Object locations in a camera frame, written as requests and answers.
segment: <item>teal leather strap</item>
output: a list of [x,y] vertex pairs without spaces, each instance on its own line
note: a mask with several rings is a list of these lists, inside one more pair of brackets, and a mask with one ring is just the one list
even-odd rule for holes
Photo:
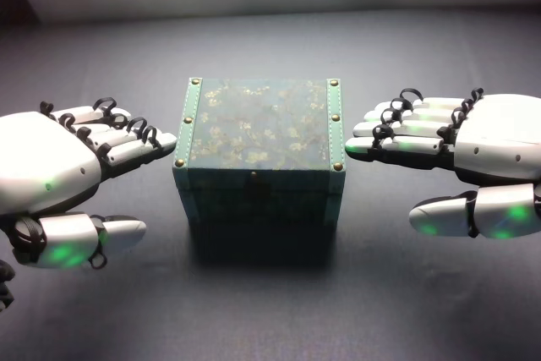
[[337,222],[346,180],[346,157],[342,126],[342,91],[339,79],[327,80],[327,119],[329,121],[329,198],[325,223]]
[[189,153],[192,148],[192,137],[194,136],[197,106],[199,105],[202,84],[203,80],[201,78],[190,78],[188,91],[184,99],[183,116],[178,131],[177,149],[175,150],[175,162],[172,167],[178,190],[189,189]]

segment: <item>treasure chest box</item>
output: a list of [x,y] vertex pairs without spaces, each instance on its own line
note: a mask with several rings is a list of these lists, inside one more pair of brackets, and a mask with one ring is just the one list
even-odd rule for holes
[[343,135],[339,79],[190,79],[172,168],[190,226],[334,229]]

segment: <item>robotic hand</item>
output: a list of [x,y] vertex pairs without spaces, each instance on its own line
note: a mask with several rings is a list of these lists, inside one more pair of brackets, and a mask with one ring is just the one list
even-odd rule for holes
[[[413,94],[415,101],[404,96]],[[416,169],[455,171],[480,188],[416,205],[409,221],[440,236],[514,238],[541,230],[541,99],[521,95],[423,98],[403,90],[353,129],[347,154]]]
[[[22,265],[65,268],[137,244],[146,225],[130,216],[65,213],[88,200],[101,182],[162,158],[176,138],[131,118],[112,98],[93,107],[58,112],[42,102],[40,112],[0,118],[4,129],[0,155],[0,229]],[[0,311],[13,297],[5,282],[14,270],[0,261]]]

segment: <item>green box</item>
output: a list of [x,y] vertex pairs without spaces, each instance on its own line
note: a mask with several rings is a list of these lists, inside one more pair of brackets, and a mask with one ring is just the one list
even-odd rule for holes
[[339,79],[190,79],[172,168],[190,226],[334,229],[342,119]]

